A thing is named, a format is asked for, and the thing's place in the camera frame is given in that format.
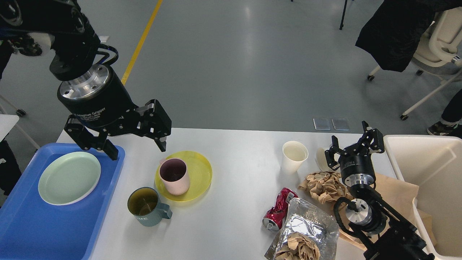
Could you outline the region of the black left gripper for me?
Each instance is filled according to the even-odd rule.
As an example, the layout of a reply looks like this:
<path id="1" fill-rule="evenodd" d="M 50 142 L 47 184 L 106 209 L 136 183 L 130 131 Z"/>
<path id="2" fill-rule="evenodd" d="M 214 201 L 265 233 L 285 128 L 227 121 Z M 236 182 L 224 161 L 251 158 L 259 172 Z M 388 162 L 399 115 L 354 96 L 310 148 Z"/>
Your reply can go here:
<path id="1" fill-rule="evenodd" d="M 155 141 L 161 152 L 166 151 L 172 121 L 157 99 L 138 107 L 111 66 L 94 64 L 83 76 L 63 81 L 57 91 L 59 101 L 71 112 L 64 131 L 82 150 L 103 151 L 113 161 L 118 150 L 106 133 L 95 131 L 134 129 L 133 134 Z"/>

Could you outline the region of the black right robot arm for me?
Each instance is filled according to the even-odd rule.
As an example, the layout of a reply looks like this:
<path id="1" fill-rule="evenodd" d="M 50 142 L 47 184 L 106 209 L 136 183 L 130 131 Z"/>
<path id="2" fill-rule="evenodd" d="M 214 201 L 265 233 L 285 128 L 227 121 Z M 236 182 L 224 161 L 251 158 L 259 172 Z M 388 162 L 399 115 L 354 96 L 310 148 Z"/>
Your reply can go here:
<path id="1" fill-rule="evenodd" d="M 424 251 L 426 242 L 417 235 L 417 228 L 375 190 L 371 155 L 385 151 L 383 135 L 366 121 L 362 127 L 363 135 L 356 143 L 340 148 L 333 135 L 330 148 L 324 152 L 328 167 L 340 170 L 342 183 L 353 196 L 342 196 L 335 202 L 338 226 L 361 241 L 367 260 L 434 260 L 434 254 Z"/>

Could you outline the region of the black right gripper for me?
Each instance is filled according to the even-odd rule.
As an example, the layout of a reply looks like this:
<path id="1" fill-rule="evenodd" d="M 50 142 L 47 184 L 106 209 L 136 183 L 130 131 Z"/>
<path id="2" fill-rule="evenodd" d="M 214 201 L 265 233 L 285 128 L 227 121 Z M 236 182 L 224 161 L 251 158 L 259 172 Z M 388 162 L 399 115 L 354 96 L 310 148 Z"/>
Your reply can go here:
<path id="1" fill-rule="evenodd" d="M 332 135 L 332 143 L 324 152 L 328 167 L 334 171 L 340 167 L 342 181 L 348 187 L 357 184 L 374 184 L 376 175 L 371 154 L 385 152 L 383 134 L 377 128 L 370 127 L 366 121 L 361 123 L 363 135 L 356 144 L 346 147 L 342 152 L 338 138 Z M 339 162 L 335 159 L 335 155 L 340 155 Z"/>

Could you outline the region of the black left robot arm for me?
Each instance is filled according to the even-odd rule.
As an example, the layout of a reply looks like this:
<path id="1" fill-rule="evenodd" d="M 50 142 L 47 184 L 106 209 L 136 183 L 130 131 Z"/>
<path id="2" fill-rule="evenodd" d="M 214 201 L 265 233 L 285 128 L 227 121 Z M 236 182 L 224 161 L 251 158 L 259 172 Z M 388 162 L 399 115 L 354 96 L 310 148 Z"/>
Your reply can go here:
<path id="1" fill-rule="evenodd" d="M 116 160 L 108 137 L 134 134 L 155 141 L 161 152 L 172 121 L 160 102 L 132 102 L 111 65 L 118 51 L 101 43 L 76 0 L 2 0 L 1 40 L 25 56 L 53 49 L 49 67 L 61 81 L 59 101 L 71 113 L 64 131 L 83 150 L 91 148 Z"/>

